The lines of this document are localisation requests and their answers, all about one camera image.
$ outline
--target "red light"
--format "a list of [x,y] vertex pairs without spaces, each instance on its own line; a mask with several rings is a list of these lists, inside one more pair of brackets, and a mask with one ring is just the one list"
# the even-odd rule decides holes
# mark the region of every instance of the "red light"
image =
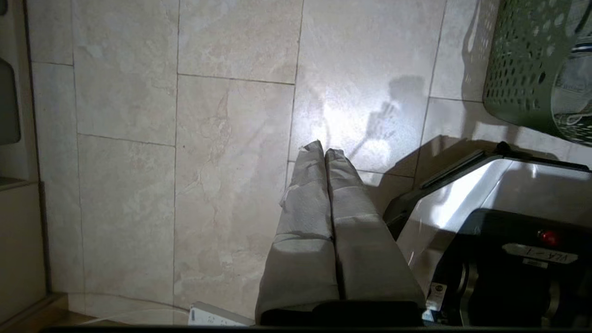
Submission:
[[557,234],[552,231],[540,231],[539,237],[540,237],[541,241],[543,241],[543,243],[550,245],[550,246],[557,246],[557,243],[559,242],[559,238],[557,237]]

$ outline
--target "tile floor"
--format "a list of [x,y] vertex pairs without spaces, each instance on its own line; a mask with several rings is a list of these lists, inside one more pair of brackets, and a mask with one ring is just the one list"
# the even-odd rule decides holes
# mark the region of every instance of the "tile floor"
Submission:
[[79,313],[201,301],[252,318],[314,139],[346,152],[380,211],[500,140],[592,165],[590,148],[484,110],[496,0],[27,6],[52,285]]

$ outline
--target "laundry basket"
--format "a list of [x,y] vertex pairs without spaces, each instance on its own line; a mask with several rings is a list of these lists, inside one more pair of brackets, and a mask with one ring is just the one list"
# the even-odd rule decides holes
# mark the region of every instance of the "laundry basket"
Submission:
[[554,107],[566,60],[592,31],[591,2],[502,0],[483,90],[489,113],[592,146],[592,117],[582,116],[592,116],[592,107],[577,113],[559,113]]

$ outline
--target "label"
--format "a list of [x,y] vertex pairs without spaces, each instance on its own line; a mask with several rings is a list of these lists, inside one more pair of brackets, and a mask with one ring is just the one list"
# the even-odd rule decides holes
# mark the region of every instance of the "label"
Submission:
[[442,308],[442,301],[446,294],[446,285],[432,282],[430,285],[430,293],[426,299],[426,309],[440,311]]
[[522,260],[523,264],[527,264],[527,265],[531,265],[531,266],[535,266],[535,267],[540,267],[540,268],[547,268],[549,267],[549,264],[543,261],[537,261],[537,260],[532,260],[532,259],[528,259],[528,258],[524,258],[524,260]]
[[545,260],[556,262],[558,264],[570,264],[578,260],[578,255],[573,253],[566,253],[561,251],[554,251],[550,249],[538,248],[536,246],[528,246],[523,244],[509,243],[501,247],[508,254],[518,255],[521,257],[533,258],[538,260]]

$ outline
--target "cable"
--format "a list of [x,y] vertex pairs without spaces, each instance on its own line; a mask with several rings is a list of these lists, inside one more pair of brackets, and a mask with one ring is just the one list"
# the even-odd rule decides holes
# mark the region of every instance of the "cable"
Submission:
[[124,312],[124,313],[118,313],[113,316],[108,316],[108,317],[104,317],[104,318],[96,318],[96,319],[93,319],[93,320],[90,320],[87,322],[76,324],[76,326],[94,324],[96,322],[106,321],[106,320],[114,319],[114,318],[121,317],[121,316],[127,316],[127,315],[131,315],[134,313],[141,313],[141,312],[147,312],[147,311],[163,311],[163,310],[164,311],[173,311],[173,312],[183,313],[185,316],[187,316],[189,318],[189,309],[181,308],[179,306],[174,306],[174,305],[170,305],[170,304],[163,303],[163,302],[155,302],[153,300],[137,299],[137,298],[133,298],[133,297],[114,295],[114,294],[106,294],[106,293],[67,293],[67,294],[68,295],[94,295],[94,296],[118,297],[121,299],[133,300],[136,302],[152,303],[154,305],[161,305],[161,306],[169,307],[169,309],[143,309],[143,310],[135,310],[135,311],[129,311],[129,312]]
[[187,312],[184,312],[184,311],[181,311],[181,310],[177,310],[177,309],[144,309],[144,310],[137,310],[137,311],[129,311],[129,312],[125,312],[125,313],[119,313],[118,315],[113,315],[113,316],[104,317],[104,318],[97,318],[97,319],[93,319],[93,320],[90,320],[90,321],[87,321],[87,322],[76,324],[76,326],[94,324],[96,322],[107,321],[109,319],[114,319],[114,318],[121,317],[121,316],[127,316],[127,315],[131,315],[131,314],[134,314],[134,313],[141,313],[141,312],[147,312],[147,311],[173,311],[173,312],[183,313],[184,315],[187,316],[187,318],[189,318],[189,314]]
[[172,309],[183,310],[183,311],[186,311],[186,312],[189,313],[189,309],[182,308],[180,306],[174,306],[174,305],[171,305],[171,304],[168,304],[168,303],[157,302],[157,301],[154,301],[154,300],[139,299],[139,298],[122,296],[122,295],[114,295],[114,294],[106,294],[106,293],[68,293],[68,292],[66,292],[66,294],[68,294],[68,295],[94,295],[94,296],[119,297],[119,298],[127,299],[127,300],[135,300],[136,302],[144,302],[144,303],[152,303],[152,304],[156,304],[156,305],[168,306],[168,307],[170,307]]

